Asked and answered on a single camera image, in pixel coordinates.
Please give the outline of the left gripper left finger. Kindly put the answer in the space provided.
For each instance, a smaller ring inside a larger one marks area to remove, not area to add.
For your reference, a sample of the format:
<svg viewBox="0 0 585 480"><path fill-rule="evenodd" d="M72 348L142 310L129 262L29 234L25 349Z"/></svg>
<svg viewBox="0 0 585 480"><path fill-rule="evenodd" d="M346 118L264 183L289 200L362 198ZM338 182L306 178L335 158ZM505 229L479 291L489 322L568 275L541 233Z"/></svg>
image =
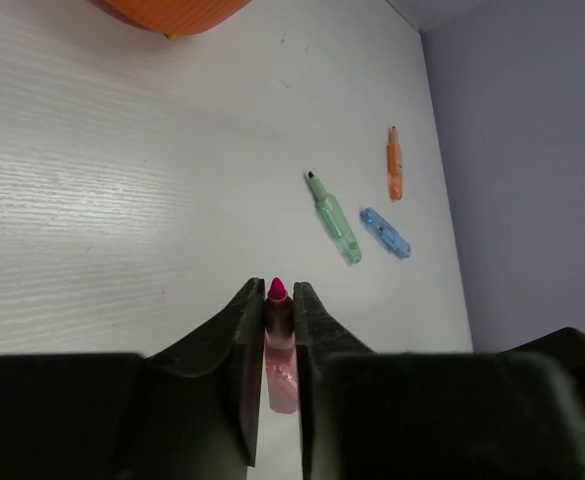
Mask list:
<svg viewBox="0 0 585 480"><path fill-rule="evenodd" d="M262 280L152 356L0 355L0 479L243 479L256 462Z"/></svg>

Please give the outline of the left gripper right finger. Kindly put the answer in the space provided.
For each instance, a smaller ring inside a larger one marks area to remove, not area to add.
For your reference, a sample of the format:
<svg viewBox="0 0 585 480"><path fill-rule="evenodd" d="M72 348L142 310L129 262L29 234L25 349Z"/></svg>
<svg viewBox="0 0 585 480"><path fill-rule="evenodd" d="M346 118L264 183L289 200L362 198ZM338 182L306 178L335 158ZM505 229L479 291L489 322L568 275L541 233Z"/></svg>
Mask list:
<svg viewBox="0 0 585 480"><path fill-rule="evenodd" d="M293 293L307 479L585 479L585 334L502 353L376 353Z"/></svg>

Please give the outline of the pink highlighter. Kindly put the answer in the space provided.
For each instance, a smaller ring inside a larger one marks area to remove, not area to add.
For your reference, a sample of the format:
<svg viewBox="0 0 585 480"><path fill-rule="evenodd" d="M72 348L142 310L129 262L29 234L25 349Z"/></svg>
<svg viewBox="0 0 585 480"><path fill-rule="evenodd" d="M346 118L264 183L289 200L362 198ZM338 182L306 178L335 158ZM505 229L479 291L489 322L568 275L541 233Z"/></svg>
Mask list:
<svg viewBox="0 0 585 480"><path fill-rule="evenodd" d="M264 360L270 408L280 414L298 410L298 372L293 300L275 277L264 303Z"/></svg>

